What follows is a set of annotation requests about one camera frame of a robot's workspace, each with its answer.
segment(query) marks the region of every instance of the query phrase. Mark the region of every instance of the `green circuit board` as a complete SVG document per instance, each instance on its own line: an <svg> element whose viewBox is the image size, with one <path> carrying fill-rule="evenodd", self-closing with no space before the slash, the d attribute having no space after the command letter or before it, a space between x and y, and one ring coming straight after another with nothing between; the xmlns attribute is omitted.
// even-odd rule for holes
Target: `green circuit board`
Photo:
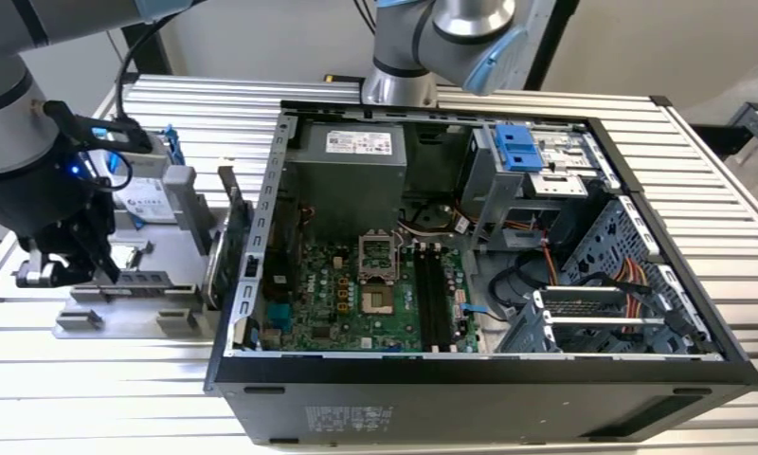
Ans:
<svg viewBox="0 0 758 455"><path fill-rule="evenodd" d="M306 246L291 310L292 328L282 334L283 351L423 352L412 249L402 251L399 279L386 286L360 284L358 248ZM463 276L459 254L448 253L442 258L448 277L455 278L459 272ZM463 278L454 281L459 281L456 289L463 289L468 296ZM458 332L454 291L447 295L444 304ZM464 353L478 351L476 327L471 318L466 320L467 333L454 339L455 349Z"/></svg>

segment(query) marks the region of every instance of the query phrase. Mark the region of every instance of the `aluminum profile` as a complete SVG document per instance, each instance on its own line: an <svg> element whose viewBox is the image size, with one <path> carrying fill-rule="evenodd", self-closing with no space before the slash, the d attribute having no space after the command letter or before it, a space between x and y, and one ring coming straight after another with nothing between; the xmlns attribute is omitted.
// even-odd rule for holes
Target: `aluminum profile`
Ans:
<svg viewBox="0 0 758 455"><path fill-rule="evenodd" d="M144 76L131 89L127 110L147 128L180 130L188 164L212 205L228 198L216 177L222 162L234 165L246 199L255 200L270 154L282 99L359 102L348 83L231 82ZM736 246L728 231L758 232L758 213L730 178L707 160L710 151L691 138L672 114L646 97L500 92L486 99L442 88L442 105L476 109L599 117L627 159L658 159L638 176L648 194L687 194L696 200L650 199L667 225L726 229L726 235L679 231L698 239L682 250L758 369L758 246ZM111 99L98 116L112 113ZM663 167L667 161L686 163ZM670 187L688 191L674 192ZM734 195L710 202L708 194ZM675 204L704 204L692 211ZM0 245L0 452L142 452L256 450L224 400L204 396L210 342L168 340L58 340L50 329L67 292L14 286L24 258L12 235ZM755 286L740 294L738 286ZM320 452L414 454L588 452L682 455L694 450L758 454L758 391L710 411L642 444L603 446L392 446L320 447Z"/></svg>

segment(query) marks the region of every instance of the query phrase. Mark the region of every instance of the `blue plastic clip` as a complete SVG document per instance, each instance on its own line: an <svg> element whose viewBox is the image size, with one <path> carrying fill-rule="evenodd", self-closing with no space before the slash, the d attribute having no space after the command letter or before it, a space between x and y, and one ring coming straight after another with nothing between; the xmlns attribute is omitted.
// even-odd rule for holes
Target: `blue plastic clip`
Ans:
<svg viewBox="0 0 758 455"><path fill-rule="evenodd" d="M183 155L183 144L180 143L180 135L178 134L178 130L172 125L166 127L166 131L163 131L163 135L168 137L168 141L171 143L171 154L172 154L172 163L178 164L179 166L186 165L186 155Z"/></svg>
<svg viewBox="0 0 758 455"><path fill-rule="evenodd" d="M534 143L534 136L526 126L499 124L495 131L495 142L506 160L503 164L510 171L526 173L543 171L546 163L540 149Z"/></svg>

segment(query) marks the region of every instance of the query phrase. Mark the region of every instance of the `label sticker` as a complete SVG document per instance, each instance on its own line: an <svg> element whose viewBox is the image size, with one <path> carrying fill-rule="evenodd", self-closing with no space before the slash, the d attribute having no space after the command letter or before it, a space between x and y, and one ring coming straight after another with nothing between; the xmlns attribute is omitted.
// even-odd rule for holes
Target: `label sticker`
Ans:
<svg viewBox="0 0 758 455"><path fill-rule="evenodd" d="M394 417L392 406L307 406L308 429L319 433L346 431L386 432Z"/></svg>
<svg viewBox="0 0 758 455"><path fill-rule="evenodd" d="M459 234L466 234L468 228L470 228L470 220L462 216L460 220L458 220L458 224L455 225L455 231Z"/></svg>
<svg viewBox="0 0 758 455"><path fill-rule="evenodd" d="M327 135L328 154L392 155L391 133L331 131Z"/></svg>
<svg viewBox="0 0 758 455"><path fill-rule="evenodd" d="M175 221L175 211L159 179L134 178L119 196L130 213L144 221Z"/></svg>

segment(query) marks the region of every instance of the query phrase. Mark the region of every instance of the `side panel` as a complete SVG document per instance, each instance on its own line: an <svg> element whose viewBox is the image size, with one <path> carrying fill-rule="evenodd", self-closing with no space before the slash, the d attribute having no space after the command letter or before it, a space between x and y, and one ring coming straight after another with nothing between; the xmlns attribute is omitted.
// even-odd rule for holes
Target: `side panel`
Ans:
<svg viewBox="0 0 758 455"><path fill-rule="evenodd" d="M711 395L700 395L683 385L620 384L224 387L234 413L258 444L642 440L739 390L719 386Z"/></svg>

